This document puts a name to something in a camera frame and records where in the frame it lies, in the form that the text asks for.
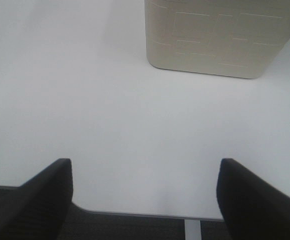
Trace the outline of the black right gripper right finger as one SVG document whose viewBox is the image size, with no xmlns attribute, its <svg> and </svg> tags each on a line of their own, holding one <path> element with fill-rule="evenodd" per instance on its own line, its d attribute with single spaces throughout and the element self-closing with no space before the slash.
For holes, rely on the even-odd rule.
<svg viewBox="0 0 290 240">
<path fill-rule="evenodd" d="M 224 158 L 216 198 L 233 240 L 290 240 L 290 197 L 231 158 Z"/>
</svg>

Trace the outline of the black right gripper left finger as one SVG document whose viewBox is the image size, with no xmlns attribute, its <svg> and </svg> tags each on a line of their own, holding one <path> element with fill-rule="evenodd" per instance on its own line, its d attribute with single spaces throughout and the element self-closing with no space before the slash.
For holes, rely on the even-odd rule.
<svg viewBox="0 0 290 240">
<path fill-rule="evenodd" d="M 60 158 L 0 197 L 0 240 L 55 240 L 73 197 L 71 160 Z"/>
</svg>

